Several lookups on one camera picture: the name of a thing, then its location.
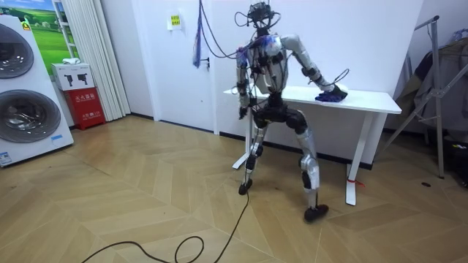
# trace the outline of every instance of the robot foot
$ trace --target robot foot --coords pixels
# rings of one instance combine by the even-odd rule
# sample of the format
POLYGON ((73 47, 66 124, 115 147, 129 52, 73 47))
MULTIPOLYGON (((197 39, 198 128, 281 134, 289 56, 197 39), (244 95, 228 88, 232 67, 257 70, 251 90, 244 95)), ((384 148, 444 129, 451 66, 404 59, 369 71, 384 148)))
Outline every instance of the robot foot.
POLYGON ((328 212, 327 205, 318 205, 316 208, 309 207, 304 213, 304 219, 307 223, 311 223, 318 218, 323 217, 328 212))
POLYGON ((245 195, 247 194, 247 191, 249 188, 252 186, 252 179, 249 179, 247 182, 247 185, 245 183, 242 183, 241 186, 239 187, 239 194, 240 195, 245 195))

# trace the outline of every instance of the poster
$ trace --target poster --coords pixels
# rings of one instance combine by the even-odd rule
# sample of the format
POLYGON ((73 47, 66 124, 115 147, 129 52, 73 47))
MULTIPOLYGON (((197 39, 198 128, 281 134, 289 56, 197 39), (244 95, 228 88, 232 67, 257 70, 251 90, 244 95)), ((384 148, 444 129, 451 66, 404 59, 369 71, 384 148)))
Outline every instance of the poster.
MULTIPOLYGON (((63 58, 70 57, 51 0, 0 0, 0 9, 8 9, 10 15, 28 20, 49 75, 53 74, 52 63, 61 63, 63 58)), ((73 42, 69 27, 65 30, 73 42)))

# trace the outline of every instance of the white washing machine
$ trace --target white washing machine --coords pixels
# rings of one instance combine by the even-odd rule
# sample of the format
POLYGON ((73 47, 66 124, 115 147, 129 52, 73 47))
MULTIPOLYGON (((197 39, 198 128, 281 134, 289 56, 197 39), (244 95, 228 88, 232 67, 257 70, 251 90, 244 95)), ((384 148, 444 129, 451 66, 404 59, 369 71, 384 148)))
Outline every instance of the white washing machine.
POLYGON ((32 31, 0 15, 0 166, 72 143, 32 31))

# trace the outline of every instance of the curtain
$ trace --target curtain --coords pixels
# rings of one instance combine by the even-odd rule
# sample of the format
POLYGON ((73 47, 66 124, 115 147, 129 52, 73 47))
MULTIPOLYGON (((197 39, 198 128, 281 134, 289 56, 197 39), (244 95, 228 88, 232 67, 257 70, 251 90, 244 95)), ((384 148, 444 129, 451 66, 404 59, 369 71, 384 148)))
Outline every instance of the curtain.
POLYGON ((61 0, 61 3, 78 55, 91 66, 106 121, 130 114, 101 1, 61 0))

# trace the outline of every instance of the herringbone wood floor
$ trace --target herringbone wood floor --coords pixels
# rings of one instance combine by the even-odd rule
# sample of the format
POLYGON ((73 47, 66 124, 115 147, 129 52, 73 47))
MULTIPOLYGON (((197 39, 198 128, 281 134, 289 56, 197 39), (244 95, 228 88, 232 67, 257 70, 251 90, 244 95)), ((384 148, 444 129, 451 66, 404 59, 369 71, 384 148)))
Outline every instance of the herringbone wood floor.
MULTIPOLYGON (((81 262, 113 242, 135 240, 173 260, 190 235, 212 262, 246 201, 232 163, 241 141, 126 117, 73 131, 75 145, 0 170, 0 261, 81 262)), ((468 262, 468 193, 436 179, 428 150, 401 137, 361 170, 358 205, 344 203, 343 164, 320 160, 320 201, 331 211, 303 222, 299 155, 266 148, 251 203, 221 262, 468 262), (420 183, 427 182, 431 188, 420 183)), ((188 242, 182 262, 200 248, 188 242)), ((151 262, 122 245, 92 262, 151 262)))

